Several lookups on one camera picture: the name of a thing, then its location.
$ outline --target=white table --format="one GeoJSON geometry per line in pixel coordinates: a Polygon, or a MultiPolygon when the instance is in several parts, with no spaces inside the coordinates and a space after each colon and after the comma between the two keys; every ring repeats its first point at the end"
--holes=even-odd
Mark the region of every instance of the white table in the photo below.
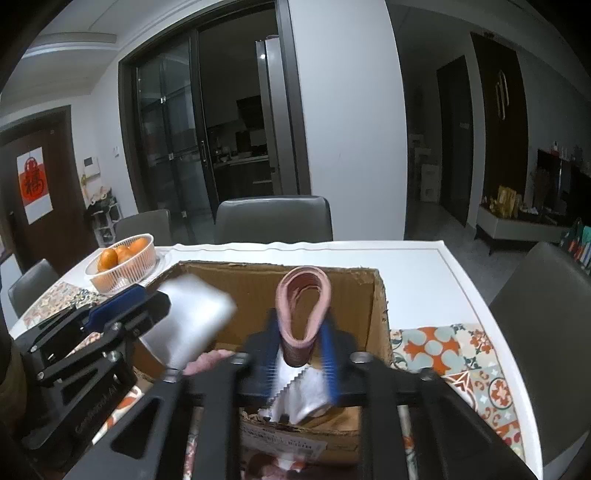
{"type": "MultiPolygon", "coordinates": [[[[392,329],[480,323],[495,347],[519,418],[525,460],[542,479],[542,455],[534,412],[515,359],[495,319],[470,278],[440,242],[327,242],[321,244],[226,244],[157,248],[160,260],[142,284],[182,260],[249,262],[319,267],[368,267],[379,270],[388,301],[392,329]]],[[[81,261],[60,281],[93,290],[81,261]]],[[[22,320],[13,337],[25,331],[22,320]]]]}

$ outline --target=floor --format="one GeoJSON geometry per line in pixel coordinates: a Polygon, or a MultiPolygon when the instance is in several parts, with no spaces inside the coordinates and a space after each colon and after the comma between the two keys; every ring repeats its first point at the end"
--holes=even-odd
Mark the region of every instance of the floor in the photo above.
{"type": "Polygon", "coordinates": [[[405,240],[443,240],[476,288],[490,303],[523,260],[525,251],[495,251],[437,203],[413,202],[408,209],[405,240]]]}

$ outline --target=orange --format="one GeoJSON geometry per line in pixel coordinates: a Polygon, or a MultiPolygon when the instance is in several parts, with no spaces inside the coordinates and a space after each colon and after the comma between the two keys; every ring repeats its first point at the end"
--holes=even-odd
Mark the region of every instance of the orange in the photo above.
{"type": "Polygon", "coordinates": [[[149,242],[147,238],[138,238],[134,240],[131,245],[129,246],[129,251],[132,255],[137,255],[140,253],[144,248],[148,246],[149,242]]]}
{"type": "Polygon", "coordinates": [[[110,274],[102,275],[100,277],[93,278],[92,283],[99,292],[107,293],[115,285],[115,279],[112,278],[112,275],[110,274]]]}
{"type": "Polygon", "coordinates": [[[125,245],[120,245],[117,248],[115,248],[115,252],[117,253],[117,262],[119,265],[133,257],[133,255],[129,251],[129,248],[127,248],[125,245]]]}
{"type": "Polygon", "coordinates": [[[110,270],[117,266],[117,253],[112,248],[105,248],[100,254],[99,262],[97,265],[98,271],[110,270]]]}

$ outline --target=red fu character poster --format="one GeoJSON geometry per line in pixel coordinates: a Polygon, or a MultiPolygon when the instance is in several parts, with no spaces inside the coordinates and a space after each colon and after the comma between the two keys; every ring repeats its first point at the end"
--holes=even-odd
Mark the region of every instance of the red fu character poster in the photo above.
{"type": "Polygon", "coordinates": [[[18,184],[29,224],[53,210],[41,147],[17,157],[18,184]]]}

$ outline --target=fruit basket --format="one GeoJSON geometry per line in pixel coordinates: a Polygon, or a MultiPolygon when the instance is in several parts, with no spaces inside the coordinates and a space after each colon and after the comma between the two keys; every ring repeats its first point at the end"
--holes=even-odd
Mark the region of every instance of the fruit basket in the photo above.
{"type": "Polygon", "coordinates": [[[111,249],[116,250],[117,247],[122,245],[129,249],[130,245],[139,239],[147,240],[148,244],[135,255],[131,257],[128,255],[129,258],[119,262],[116,267],[99,271],[99,261],[104,251],[91,260],[86,267],[85,274],[99,293],[115,295],[131,284],[141,281],[154,268],[156,249],[154,248],[154,237],[149,233],[130,236],[121,242],[113,244],[111,249]]]}

